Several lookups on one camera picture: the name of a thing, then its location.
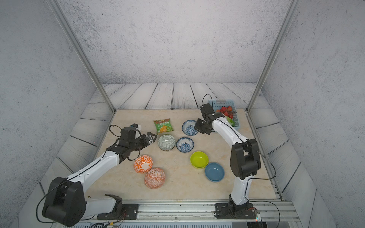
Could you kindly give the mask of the green patterned white bowl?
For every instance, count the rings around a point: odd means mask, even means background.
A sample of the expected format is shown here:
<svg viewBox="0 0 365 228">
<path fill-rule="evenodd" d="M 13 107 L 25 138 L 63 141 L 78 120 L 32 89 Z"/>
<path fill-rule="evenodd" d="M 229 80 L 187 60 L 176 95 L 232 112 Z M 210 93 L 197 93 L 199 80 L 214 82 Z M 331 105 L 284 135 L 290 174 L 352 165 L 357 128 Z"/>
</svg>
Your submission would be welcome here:
<svg viewBox="0 0 365 228">
<path fill-rule="evenodd" d="M 162 135 L 158 139 L 158 147 L 162 151 L 170 151 L 175 147 L 175 145 L 176 145 L 176 139 L 172 135 L 169 134 Z"/>
</svg>

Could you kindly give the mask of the blue floral bowl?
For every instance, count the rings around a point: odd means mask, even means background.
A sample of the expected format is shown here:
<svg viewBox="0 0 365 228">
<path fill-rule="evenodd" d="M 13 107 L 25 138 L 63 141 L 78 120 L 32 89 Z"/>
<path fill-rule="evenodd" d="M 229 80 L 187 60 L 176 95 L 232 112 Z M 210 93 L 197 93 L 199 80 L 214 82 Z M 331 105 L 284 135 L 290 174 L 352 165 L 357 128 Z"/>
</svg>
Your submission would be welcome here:
<svg viewBox="0 0 365 228">
<path fill-rule="evenodd" d="M 185 121 L 184 124 L 182 125 L 183 133 L 187 136 L 194 136 L 198 134 L 198 131 L 195 130 L 195 124 L 196 124 L 195 120 Z"/>
<path fill-rule="evenodd" d="M 182 137 L 176 142 L 176 148 L 182 153 L 189 153 L 194 148 L 194 142 L 189 137 Z"/>
</svg>

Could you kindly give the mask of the orange leaf pattern bowl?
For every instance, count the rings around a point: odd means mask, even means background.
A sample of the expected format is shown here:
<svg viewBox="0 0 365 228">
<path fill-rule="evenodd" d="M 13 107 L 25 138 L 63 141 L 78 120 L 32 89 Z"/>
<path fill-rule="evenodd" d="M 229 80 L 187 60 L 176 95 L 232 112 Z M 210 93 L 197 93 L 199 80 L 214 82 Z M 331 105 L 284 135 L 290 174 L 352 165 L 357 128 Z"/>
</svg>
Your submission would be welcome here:
<svg viewBox="0 0 365 228">
<path fill-rule="evenodd" d="M 147 173 L 153 167 L 153 159 L 148 155 L 138 157 L 134 162 L 134 171 L 137 173 Z"/>
</svg>

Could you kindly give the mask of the red geometric pattern bowl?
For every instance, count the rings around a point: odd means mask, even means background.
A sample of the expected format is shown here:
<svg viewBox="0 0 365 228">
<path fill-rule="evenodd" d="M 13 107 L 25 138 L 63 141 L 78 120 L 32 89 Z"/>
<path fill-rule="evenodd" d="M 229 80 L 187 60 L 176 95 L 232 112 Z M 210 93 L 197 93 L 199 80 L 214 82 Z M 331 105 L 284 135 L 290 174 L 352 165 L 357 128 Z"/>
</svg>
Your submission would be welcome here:
<svg viewBox="0 0 365 228">
<path fill-rule="evenodd" d="M 160 168 L 151 169 L 144 178 L 144 183 L 149 189 L 160 188 L 166 179 L 165 172 Z"/>
</svg>

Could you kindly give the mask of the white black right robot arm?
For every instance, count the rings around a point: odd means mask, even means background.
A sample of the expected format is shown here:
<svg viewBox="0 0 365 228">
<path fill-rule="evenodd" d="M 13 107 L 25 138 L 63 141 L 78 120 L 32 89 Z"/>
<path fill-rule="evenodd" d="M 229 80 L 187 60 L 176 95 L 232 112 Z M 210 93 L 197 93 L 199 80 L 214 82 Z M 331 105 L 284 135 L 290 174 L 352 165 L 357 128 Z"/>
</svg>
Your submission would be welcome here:
<svg viewBox="0 0 365 228">
<path fill-rule="evenodd" d="M 261 169 L 258 144 L 255 139 L 249 140 L 228 123 L 224 117 L 214 120 L 198 119 L 196 131 L 209 135 L 211 131 L 218 133 L 231 147 L 230 168 L 235 176 L 230 200 L 235 206 L 244 205 L 248 200 L 251 182 Z"/>
</svg>

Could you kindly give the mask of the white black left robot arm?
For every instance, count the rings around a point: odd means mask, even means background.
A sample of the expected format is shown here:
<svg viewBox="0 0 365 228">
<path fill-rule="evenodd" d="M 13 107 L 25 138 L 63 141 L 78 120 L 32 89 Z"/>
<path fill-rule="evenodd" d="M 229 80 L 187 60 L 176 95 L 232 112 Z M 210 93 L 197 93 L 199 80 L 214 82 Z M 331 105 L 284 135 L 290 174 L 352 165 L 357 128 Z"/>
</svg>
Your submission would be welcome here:
<svg viewBox="0 0 365 228">
<path fill-rule="evenodd" d="M 132 152 L 140 152 L 156 141 L 157 135 L 151 132 L 142 134 L 140 128 L 136 123 L 122 128 L 116 141 L 99 158 L 68 177 L 55 178 L 41 199 L 44 203 L 42 216 L 50 223 L 57 222 L 67 227 L 93 216 L 124 220 L 129 211 L 121 197 L 106 194 L 103 199 L 86 199 L 85 193 L 109 170 L 128 159 Z"/>
</svg>

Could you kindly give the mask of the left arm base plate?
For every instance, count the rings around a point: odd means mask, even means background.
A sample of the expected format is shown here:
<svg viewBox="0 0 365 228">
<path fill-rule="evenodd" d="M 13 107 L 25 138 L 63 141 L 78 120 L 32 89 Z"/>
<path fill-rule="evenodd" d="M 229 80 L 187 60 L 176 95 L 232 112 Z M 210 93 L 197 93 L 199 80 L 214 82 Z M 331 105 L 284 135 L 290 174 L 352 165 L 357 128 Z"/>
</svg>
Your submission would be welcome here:
<svg viewBox="0 0 365 228">
<path fill-rule="evenodd" d="M 110 213 L 97 215 L 97 220 L 136 220 L 139 204 L 119 204 Z"/>
</svg>

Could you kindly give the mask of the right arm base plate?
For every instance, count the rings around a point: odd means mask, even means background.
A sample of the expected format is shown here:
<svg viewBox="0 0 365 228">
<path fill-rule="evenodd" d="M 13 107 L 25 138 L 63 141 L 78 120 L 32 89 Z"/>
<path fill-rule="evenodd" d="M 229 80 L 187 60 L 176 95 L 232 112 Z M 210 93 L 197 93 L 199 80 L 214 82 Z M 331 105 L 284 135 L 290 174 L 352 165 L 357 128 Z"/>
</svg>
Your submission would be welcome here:
<svg viewBox="0 0 365 228">
<path fill-rule="evenodd" d="M 214 217 L 217 219 L 257 219 L 254 206 L 246 202 L 235 205 L 233 202 L 216 203 Z"/>
</svg>

